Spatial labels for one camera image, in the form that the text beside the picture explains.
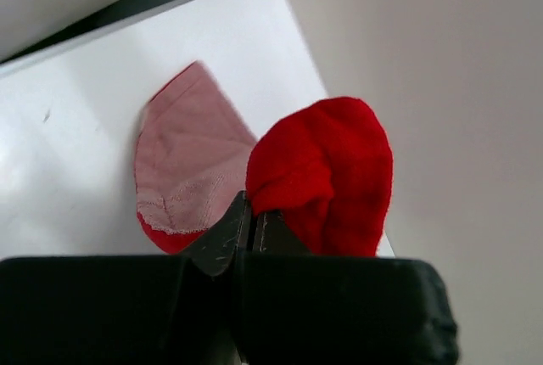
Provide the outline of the red patterned pillowcase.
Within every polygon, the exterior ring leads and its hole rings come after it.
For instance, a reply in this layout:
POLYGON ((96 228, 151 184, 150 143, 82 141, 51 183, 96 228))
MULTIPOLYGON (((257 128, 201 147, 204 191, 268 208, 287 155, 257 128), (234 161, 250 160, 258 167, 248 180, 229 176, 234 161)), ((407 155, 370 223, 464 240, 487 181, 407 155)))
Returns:
POLYGON ((187 248, 245 191, 255 215, 279 211, 311 252, 375 256, 393 187, 393 154, 373 110, 323 99, 256 138, 203 64, 146 104, 133 174, 137 219, 164 252, 187 248))

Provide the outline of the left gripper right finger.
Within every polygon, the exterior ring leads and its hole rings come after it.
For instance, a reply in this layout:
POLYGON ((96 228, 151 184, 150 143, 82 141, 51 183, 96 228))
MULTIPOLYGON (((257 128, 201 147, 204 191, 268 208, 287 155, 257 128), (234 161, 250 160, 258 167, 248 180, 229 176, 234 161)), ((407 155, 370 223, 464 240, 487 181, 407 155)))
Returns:
POLYGON ((257 217, 253 251, 288 256, 311 254, 286 225, 282 214, 277 211, 263 213, 257 217))

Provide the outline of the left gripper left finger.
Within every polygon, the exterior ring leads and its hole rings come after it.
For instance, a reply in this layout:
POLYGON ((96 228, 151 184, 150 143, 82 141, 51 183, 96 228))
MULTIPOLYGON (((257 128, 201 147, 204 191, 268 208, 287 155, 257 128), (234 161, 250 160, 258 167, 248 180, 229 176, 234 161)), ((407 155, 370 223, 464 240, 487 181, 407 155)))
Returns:
POLYGON ((217 277, 230 266, 240 235, 247 227, 246 192, 240 191, 219 221, 194 240, 180 255, 204 275, 217 277))

